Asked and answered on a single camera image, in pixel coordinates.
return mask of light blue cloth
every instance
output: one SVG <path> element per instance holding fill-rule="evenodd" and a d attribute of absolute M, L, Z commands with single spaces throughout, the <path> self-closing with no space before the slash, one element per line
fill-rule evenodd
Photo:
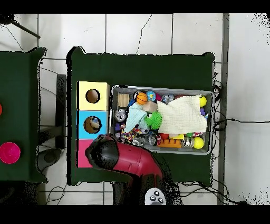
<path fill-rule="evenodd" d="M 126 127 L 124 128 L 124 132 L 130 132 L 137 124 L 139 124 L 139 128 L 147 129 L 147 124 L 144 120 L 147 112 L 142 110 L 142 105 L 138 103 L 134 103 L 129 107 L 128 118 L 126 121 Z"/>

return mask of orange ball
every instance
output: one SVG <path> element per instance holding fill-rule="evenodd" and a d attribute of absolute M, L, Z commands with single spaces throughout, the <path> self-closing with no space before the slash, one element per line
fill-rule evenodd
<path fill-rule="evenodd" d="M 136 97 L 136 102 L 138 104 L 146 104 L 147 102 L 147 96 L 144 92 L 139 92 L 137 97 Z"/>

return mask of blue box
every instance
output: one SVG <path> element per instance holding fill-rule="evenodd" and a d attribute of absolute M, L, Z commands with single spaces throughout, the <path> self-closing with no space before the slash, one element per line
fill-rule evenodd
<path fill-rule="evenodd" d="M 101 121 L 99 132 L 94 134 L 89 134 L 83 127 L 84 121 L 91 116 L 95 116 Z M 99 135 L 106 133 L 108 133 L 108 111 L 79 110 L 79 138 L 77 139 L 96 139 Z"/>

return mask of pink cup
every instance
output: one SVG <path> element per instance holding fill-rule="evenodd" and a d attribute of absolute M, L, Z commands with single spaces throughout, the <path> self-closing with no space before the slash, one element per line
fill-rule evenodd
<path fill-rule="evenodd" d="M 7 164 L 17 162 L 21 155 L 21 150 L 13 142 L 6 142 L 0 146 L 0 159 Z"/>

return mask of yellow box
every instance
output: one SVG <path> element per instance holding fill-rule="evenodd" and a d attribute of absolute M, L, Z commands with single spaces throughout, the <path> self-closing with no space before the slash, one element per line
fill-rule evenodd
<path fill-rule="evenodd" d="M 79 110 L 108 110 L 110 86 L 106 82 L 79 81 Z"/>

